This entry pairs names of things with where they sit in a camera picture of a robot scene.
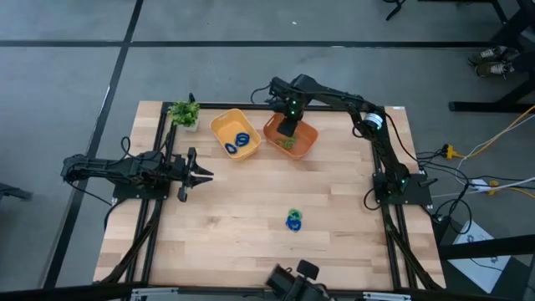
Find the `orange plastic bin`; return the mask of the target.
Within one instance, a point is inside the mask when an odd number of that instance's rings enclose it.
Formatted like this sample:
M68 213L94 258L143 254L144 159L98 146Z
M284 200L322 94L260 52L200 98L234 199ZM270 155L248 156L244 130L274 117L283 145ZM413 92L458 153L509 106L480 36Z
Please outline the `orange plastic bin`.
M289 158L299 161L303 159L312 149L313 144L318 139L318 131L304 121L299 121L296 131L292 137L297 139L293 149L286 150L276 145L275 140L287 140L288 136L278 133L277 128L283 122L284 116L281 113L275 113L268 122L263 126L263 134L268 144L276 150L282 152Z

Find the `black office desk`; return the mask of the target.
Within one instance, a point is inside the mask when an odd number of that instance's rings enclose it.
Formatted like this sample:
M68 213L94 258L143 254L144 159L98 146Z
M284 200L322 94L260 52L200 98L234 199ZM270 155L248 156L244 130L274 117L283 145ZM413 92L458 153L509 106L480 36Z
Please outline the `black office desk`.
M497 33L491 38L491 47L514 48L520 52L522 50L518 43L518 38L526 29L531 29L535 33L535 0L516 0L518 3L517 12L502 25ZM496 61L505 62L505 54ZM517 86L508 94L492 102L459 102L453 101L448 104L451 111L457 112L479 112L479 113L520 113L523 111L535 114L534 104L522 104L520 100L525 96L535 92L535 69L525 73L512 72L510 74L525 74L526 81Z

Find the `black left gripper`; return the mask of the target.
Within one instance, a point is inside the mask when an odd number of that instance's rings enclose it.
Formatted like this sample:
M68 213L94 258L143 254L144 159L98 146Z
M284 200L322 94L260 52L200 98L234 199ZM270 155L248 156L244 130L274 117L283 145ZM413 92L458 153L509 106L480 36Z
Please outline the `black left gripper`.
M185 157L174 154L173 163L171 164L170 178L173 181L179 181L181 187L178 190L177 197L180 202L187 201L187 190L193 187L193 175L191 168L196 162L196 149L190 147ZM195 173L199 175L212 175L212 172L199 166L195 166ZM194 176L194 186L212 181L212 177Z

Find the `black metal beam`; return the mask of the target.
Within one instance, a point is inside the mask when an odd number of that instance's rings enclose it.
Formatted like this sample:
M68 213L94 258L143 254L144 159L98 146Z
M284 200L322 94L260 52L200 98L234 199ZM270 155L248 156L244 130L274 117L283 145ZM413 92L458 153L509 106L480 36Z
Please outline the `black metal beam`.
M535 253L535 234L439 247L441 259L492 258Z

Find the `yellow plastic bin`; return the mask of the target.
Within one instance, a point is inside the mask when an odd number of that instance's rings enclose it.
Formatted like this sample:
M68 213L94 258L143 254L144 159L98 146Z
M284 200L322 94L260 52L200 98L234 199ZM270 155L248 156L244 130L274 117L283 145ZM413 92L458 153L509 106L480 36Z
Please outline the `yellow plastic bin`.
M240 109L230 109L214 117L211 131L225 153L235 161L243 161L254 155L262 138Z

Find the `green artificial plant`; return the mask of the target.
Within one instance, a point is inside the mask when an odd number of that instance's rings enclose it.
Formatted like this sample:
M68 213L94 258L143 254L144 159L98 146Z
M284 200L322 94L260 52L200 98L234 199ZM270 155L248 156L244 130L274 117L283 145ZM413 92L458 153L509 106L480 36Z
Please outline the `green artificial plant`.
M192 127L199 116L200 104L197 102L175 102L167 110L173 125Z

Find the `black chair base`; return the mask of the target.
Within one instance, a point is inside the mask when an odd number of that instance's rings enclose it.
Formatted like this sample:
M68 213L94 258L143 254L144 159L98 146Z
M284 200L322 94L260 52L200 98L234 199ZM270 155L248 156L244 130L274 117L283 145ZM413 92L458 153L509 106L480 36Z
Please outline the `black chair base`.
M382 0L382 1L385 3L395 5L392 11L385 18L386 21L390 21L402 9L406 0Z

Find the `black aluminium table frame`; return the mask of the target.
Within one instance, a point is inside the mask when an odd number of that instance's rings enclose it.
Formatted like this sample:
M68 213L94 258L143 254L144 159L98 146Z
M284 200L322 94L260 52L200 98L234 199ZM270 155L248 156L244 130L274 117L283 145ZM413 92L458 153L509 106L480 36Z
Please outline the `black aluminium table frame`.
M177 126L166 120L171 102L141 101L133 124L132 145L141 150L148 145L148 127L155 128L152 151L165 144L167 137L173 138L171 150L174 154L186 156L180 143L188 141L217 141L210 128L211 120L219 114L240 109L254 126L262 130L263 124L272 117L270 105L245 103L201 103L199 119L201 129L193 134L178 136ZM117 298L141 298L151 293L200 293L237 294L266 298L273 291L266 285L269 274L276 264L291 268L297 276L300 260L306 260L319 267L316 280L323 284L330 299L358 298L363 300L400 301L514 301L510 298L495 298L488 295L461 295L446 291L428 274L410 249L410 231L398 231L392 222L390 204L380 204L380 211L364 208L342 210L336 204L324 204L313 209L313 201L337 197L347 192L349 197L365 196L373 187L373 174L382 171L383 166L375 155L370 142L356 140L352 135L352 120L347 112L330 106L312 105L305 111L331 112L326 115L312 113L304 121L312 124L319 121L318 128L327 126L328 136L320 136L313 144L313 151L320 150L317 159L334 164L329 175L315 176L313 171L304 170L306 161L291 161L283 166L283 155L275 151L256 152L243 161L231 159L225 151L214 150L207 156L201 150L199 166L213 173L213 180L187 190L187 201L180 202L177 194L180 182L172 182L166 199L146 200L139 205L137 213L145 216L149 200L155 205L146 223L137 223L129 250L112 252L111 247L124 246L117 242L104 248L105 263L110 272L105 278L85 286L54 288L0 293L0 301L105 301ZM134 199L125 199L120 210L111 213L107 231L119 231L117 222L126 219L126 209L133 208ZM299 232L286 231L285 222L291 207L303 209L304 226ZM119 283L125 270L156 231L163 233L166 222L178 220L183 226L182 238L158 240L157 234L145 248L145 263L139 282ZM105 238L114 240L106 234ZM396 247L405 258L405 267L410 265L413 273L407 272L408 283L416 274L425 289L412 286L401 287ZM351 268L352 263L361 264L366 258L385 255L390 267L390 276L379 279L373 268ZM111 260L121 260L109 269Z

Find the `person's shoe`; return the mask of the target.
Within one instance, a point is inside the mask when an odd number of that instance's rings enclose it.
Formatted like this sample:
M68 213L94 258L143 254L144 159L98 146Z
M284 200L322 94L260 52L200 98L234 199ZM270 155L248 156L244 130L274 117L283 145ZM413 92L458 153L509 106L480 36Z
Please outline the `person's shoe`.
M507 62L486 62L475 67L475 73L482 78L500 76L506 78L514 71L511 63Z
M496 61L497 59L500 59L504 55L506 50L507 50L506 47L501 47L501 46L487 48L485 50L482 50L479 53L475 53L471 55L468 58L468 62L471 65L476 66L478 64L483 64L486 62Z

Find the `white cardboard box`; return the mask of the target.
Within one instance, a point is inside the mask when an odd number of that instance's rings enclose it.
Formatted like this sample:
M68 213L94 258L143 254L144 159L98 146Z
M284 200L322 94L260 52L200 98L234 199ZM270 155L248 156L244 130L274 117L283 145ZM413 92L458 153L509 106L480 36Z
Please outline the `white cardboard box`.
M494 237L492 235L475 222L465 222L461 229L461 234L456 236L453 244L464 244L493 239ZM497 281L502 276L510 259L510 256L448 259L448 263L452 264L456 269L467 276L485 293L490 293L495 288Z

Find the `black stand leg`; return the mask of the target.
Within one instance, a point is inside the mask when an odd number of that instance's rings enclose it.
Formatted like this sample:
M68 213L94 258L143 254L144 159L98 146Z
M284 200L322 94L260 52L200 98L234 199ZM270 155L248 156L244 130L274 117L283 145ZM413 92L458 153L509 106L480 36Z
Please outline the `black stand leg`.
M23 201L29 201L32 199L33 193L30 191L25 191L18 187L10 186L8 184L4 184L0 182L0 201L5 196L13 196Z

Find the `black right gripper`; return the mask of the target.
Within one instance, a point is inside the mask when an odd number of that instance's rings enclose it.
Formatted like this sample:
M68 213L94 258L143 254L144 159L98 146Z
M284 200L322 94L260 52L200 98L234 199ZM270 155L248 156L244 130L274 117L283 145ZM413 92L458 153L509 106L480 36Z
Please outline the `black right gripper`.
M278 101L278 108L288 125L281 123L277 131L281 135L292 137L298 126L296 123L303 117L303 101L294 98L281 99Z

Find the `person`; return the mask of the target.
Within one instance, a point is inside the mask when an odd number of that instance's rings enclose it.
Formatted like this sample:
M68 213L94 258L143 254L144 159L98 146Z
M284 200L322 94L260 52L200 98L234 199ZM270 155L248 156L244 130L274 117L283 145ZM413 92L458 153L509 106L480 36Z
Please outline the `person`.
M508 73L525 73L535 69L535 50L520 52L514 48L508 48L505 54L505 66Z

